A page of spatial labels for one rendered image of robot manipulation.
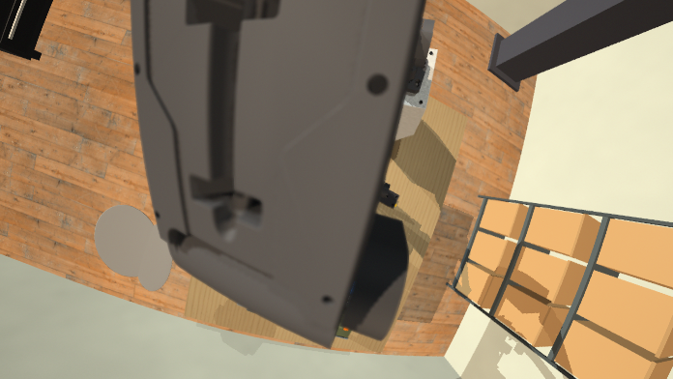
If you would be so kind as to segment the olive green tool case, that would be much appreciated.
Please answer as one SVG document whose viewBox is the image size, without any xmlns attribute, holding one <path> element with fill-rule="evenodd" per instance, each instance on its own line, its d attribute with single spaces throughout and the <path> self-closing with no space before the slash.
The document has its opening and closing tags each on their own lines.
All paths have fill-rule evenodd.
<svg viewBox="0 0 673 379">
<path fill-rule="evenodd" d="M 349 337 L 349 335 L 350 335 L 351 332 L 352 332 L 352 331 L 350 331 L 350 330 L 347 330 L 347 329 L 345 329 L 345 328 L 341 328 L 341 326 L 340 326 L 340 324 L 339 324 L 339 328 L 338 328 L 338 330 L 337 330 L 337 332 L 336 332 L 336 335 L 343 336 L 343 337 Z"/>
</svg>

